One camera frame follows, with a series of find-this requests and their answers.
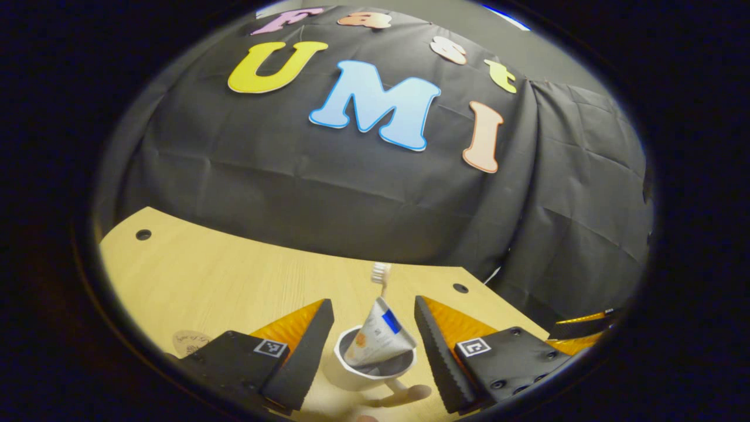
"black fabric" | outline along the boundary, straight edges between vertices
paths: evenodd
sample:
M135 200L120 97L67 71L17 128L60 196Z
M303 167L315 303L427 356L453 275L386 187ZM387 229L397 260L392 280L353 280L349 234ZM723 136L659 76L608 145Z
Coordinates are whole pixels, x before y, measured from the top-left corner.
M392 16L377 30L340 26L357 11ZM531 83L512 63L439 26L373 8L327 7L277 32L249 36L275 17L247 17L177 58L115 130L95 204L100 235L144 206L253 240L351 258L461 266L532 319L575 318L617 307L640 277L653 213L643 201L644 154L608 98ZM440 35L468 63L434 53ZM227 79L255 44L286 46L260 66L275 73L299 41L321 41L289 85L233 92ZM408 77L438 85L424 127L427 149L386 143L351 121L308 120L341 60L374 64L385 88ZM498 87L485 59L516 76ZM462 159L470 101L500 113L495 174ZM511 252L507 253L513 242Z
M557 320L620 307L641 277L653 224L643 148L611 99L555 83L532 87L532 188L502 272L488 284L516 308L541 303Z
M497 56L423 20L396 14L392 27L340 26L363 8L326 8L277 32L248 36L273 17L230 29L153 107L121 184L116 218L144 206L197 224L262 242L313 252L414 264L457 265L478 277L494 270L507 249L527 195L536 138L530 85L516 75L518 93L498 87L484 59ZM429 47L435 35L462 45L464 66ZM233 92L227 78L254 44L283 41L258 74L275 73L299 41L328 49L308 62L288 86L265 94ZM389 88L408 77L438 85L424 136L427 149L411 152L352 122L343 129L315 125L345 59L377 66ZM162 84L154 83L164 92ZM471 143L480 101L501 113L496 159L486 174L461 154ZM353 117L352 105L348 114ZM142 116L146 123L148 113Z

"blue letter m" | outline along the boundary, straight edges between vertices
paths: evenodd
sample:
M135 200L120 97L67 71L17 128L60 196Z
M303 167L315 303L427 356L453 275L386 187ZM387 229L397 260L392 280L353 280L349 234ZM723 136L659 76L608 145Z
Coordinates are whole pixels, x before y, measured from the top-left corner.
M430 103L440 95L440 88L426 80L410 77L386 92L374 65L344 60L338 62L338 68L341 76L323 107L310 113L312 123L337 129L346 127L349 117L344 111L349 99L353 99L357 127L361 132L372 129L395 109L391 122L380 128L380 137L413 151L423 151L427 147L422 130Z

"wooden table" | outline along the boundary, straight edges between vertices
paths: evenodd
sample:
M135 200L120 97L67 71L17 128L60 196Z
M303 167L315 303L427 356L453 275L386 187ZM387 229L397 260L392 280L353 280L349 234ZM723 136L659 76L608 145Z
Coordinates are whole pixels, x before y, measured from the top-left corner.
M151 231L147 240L136 232ZM175 354L172 337L195 330L210 337L224 331L250 333L322 298L330 298L335 323L323 349L331 354L339 334L367 317L380 286L370 282L373 261L339 258L273 246L214 231L144 208L101 241L112 286L141 330L163 351ZM369 414L381 422L454 420L446 413L414 321L414 299L425 295L504 330L519 326L540 339L548 333L460 267L393 266L388 304L419 342L417 363L399 378L426 384L427 399L391 408L364 403L391 394L386 386L361 393L330 384L321 369L294 420L351 420ZM466 294L454 283L468 287Z

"yellow letter u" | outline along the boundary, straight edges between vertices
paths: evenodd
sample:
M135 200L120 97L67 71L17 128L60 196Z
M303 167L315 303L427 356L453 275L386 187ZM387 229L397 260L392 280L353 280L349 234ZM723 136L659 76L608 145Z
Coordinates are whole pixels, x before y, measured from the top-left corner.
M260 94L279 89L292 82L299 75L316 51L325 50L328 44L317 41L302 41L294 44L296 51L284 66L271 76L258 76L258 67L276 50L287 45L282 42L264 43L252 46L247 56L229 76L229 87L233 91Z

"cup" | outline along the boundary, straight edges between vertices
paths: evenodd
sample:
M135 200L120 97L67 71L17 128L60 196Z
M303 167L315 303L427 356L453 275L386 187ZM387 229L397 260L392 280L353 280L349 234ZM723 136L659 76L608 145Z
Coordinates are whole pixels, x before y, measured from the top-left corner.
M414 366L417 361L415 349L399 354L384 362L367 366L360 370L352 368L343 358L349 345L354 341L357 332L361 328L358 325L344 331L339 337L326 362L323 364L323 374L331 384L349 391L370 390L380 385L387 384L392 390L394 387L402 387L396 378L402 376Z

